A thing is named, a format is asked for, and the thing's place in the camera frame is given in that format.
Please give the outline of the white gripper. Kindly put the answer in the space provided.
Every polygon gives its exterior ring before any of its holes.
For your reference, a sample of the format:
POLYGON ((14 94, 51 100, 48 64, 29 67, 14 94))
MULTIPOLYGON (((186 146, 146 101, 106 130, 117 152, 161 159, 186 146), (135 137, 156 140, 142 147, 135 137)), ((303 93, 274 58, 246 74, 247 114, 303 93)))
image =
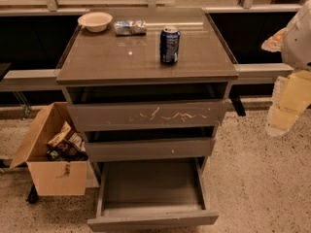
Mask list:
POLYGON ((303 4, 285 28, 265 40, 261 48, 281 51, 282 60, 295 69, 286 78, 279 76, 272 92, 266 133, 277 137, 294 126, 299 116, 311 105, 311 1, 303 4))

